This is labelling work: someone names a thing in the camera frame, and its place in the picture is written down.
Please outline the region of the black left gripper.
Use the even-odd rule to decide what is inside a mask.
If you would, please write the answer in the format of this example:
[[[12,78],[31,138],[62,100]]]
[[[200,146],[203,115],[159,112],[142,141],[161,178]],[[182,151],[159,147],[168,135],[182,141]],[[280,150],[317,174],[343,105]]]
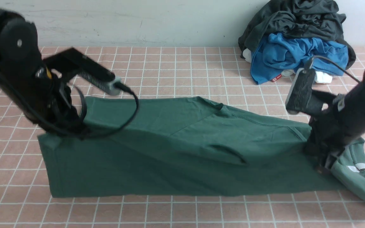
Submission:
[[[77,88],[81,99],[81,113],[72,105],[70,87],[57,76],[35,76],[34,124],[63,137],[85,138],[89,133],[83,123],[86,116],[86,100]]]

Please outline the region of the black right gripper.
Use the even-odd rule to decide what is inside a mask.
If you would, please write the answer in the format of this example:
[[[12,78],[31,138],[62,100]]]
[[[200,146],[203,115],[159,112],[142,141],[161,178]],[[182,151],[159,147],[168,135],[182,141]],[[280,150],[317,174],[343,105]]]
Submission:
[[[346,133],[332,111],[323,111],[309,121],[311,133],[303,153],[313,157],[320,174],[330,174],[331,168],[354,141]]]

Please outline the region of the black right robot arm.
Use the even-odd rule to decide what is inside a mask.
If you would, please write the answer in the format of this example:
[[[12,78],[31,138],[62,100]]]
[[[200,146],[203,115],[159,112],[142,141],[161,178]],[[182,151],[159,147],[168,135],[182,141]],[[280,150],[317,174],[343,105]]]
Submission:
[[[317,152],[318,169],[329,173],[346,148],[365,133],[365,71],[346,95],[313,90],[303,112],[312,117],[309,142]]]

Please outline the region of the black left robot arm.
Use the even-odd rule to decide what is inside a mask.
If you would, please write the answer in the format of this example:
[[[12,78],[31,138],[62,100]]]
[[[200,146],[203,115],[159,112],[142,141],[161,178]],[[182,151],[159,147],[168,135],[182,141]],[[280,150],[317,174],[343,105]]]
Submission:
[[[37,29],[19,13],[0,8],[0,88],[33,124],[48,133],[83,139],[88,133],[72,105],[71,89],[42,59]]]

